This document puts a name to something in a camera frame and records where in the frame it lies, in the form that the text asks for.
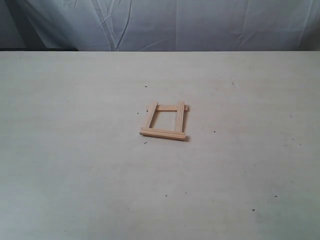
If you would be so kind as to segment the wooden strip with holes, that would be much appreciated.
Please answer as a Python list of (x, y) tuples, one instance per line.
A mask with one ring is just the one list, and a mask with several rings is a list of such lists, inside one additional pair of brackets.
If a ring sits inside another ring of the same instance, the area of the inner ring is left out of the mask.
[[(149, 105), (146, 106), (146, 111), (148, 112), (149, 110)], [(178, 107), (176, 105), (161, 105), (158, 104), (155, 111), (158, 112), (177, 112)], [(184, 105), (184, 111), (188, 112), (189, 111), (189, 106)]]

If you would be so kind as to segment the white backdrop curtain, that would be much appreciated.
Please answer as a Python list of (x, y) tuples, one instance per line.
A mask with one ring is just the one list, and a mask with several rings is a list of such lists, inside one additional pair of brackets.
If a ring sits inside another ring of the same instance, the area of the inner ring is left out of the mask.
[(317, 51), (317, 0), (3, 0), (3, 50)]

